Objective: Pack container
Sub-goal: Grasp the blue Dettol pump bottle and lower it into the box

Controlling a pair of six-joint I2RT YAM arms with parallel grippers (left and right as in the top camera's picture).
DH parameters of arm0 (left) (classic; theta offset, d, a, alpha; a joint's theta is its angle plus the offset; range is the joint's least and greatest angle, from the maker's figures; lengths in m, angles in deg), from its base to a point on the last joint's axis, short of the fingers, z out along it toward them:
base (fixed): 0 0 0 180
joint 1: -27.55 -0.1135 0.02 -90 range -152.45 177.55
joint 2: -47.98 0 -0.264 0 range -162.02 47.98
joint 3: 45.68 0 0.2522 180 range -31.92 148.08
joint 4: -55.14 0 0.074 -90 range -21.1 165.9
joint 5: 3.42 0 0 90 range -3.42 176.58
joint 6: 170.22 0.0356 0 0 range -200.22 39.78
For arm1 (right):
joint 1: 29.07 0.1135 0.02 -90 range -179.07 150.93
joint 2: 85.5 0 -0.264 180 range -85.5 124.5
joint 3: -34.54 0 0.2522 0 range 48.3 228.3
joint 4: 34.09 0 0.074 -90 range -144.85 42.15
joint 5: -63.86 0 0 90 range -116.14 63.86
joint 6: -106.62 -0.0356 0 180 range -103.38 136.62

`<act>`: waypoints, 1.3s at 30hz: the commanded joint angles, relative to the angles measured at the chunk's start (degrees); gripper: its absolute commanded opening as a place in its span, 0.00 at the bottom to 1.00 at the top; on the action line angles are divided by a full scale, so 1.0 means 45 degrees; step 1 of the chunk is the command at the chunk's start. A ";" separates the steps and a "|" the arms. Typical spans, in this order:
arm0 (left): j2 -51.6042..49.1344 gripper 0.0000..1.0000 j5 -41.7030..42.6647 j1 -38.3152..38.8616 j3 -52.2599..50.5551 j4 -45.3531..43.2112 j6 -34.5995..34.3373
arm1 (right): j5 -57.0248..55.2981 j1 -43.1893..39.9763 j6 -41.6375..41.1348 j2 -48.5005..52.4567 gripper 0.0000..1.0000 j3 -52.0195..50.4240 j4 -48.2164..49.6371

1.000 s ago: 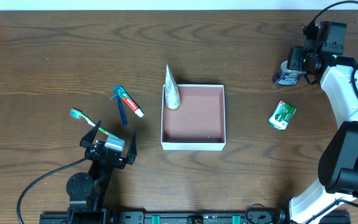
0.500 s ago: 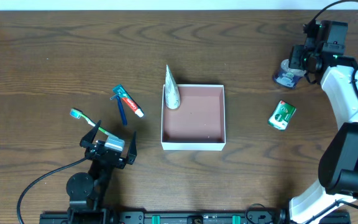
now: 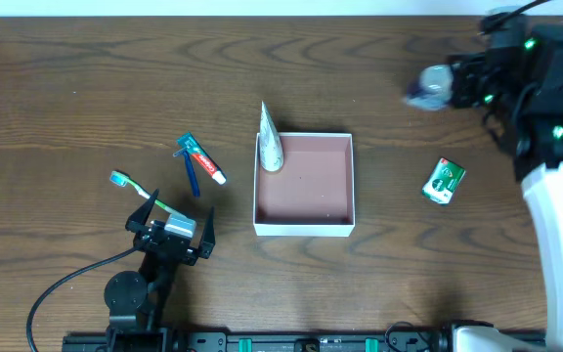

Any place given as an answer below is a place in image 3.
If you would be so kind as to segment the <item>white Pantene conditioner tube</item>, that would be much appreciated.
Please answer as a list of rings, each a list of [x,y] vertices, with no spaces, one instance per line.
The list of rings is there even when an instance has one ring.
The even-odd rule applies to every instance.
[[[266,171],[278,172],[282,169],[284,157],[281,138],[264,102],[261,102],[259,157]]]

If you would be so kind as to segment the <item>green Dettol soap bar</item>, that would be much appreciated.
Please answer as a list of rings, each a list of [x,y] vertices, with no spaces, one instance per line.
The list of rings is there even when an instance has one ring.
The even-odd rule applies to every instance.
[[[441,157],[421,192],[426,198],[438,204],[447,205],[451,202],[465,175],[466,170],[463,167]]]

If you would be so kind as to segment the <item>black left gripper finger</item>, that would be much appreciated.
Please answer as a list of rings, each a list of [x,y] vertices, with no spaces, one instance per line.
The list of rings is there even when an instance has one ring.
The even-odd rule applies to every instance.
[[[132,233],[144,232],[147,228],[147,222],[152,213],[155,201],[159,195],[159,189],[156,189],[150,197],[136,209],[128,218],[125,224],[125,229]]]
[[[216,244],[214,232],[214,208],[211,208],[206,219],[201,238],[198,246],[198,256],[208,259]]]

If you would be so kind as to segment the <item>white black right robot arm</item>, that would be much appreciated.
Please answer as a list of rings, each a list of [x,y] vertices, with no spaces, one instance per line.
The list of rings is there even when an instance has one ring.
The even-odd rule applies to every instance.
[[[450,55],[452,104],[485,106],[536,231],[544,279],[545,350],[563,351],[563,25],[515,24],[485,51]]]

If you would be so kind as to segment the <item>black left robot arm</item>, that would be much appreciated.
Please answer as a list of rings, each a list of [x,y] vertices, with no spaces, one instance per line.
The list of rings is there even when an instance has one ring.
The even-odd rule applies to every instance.
[[[144,254],[140,268],[114,275],[104,290],[109,309],[107,351],[180,351],[179,334],[162,324],[162,313],[181,265],[207,259],[215,246],[214,212],[210,211],[198,247],[180,229],[175,216],[149,222],[157,195],[152,195],[126,220],[134,234],[133,249]]]

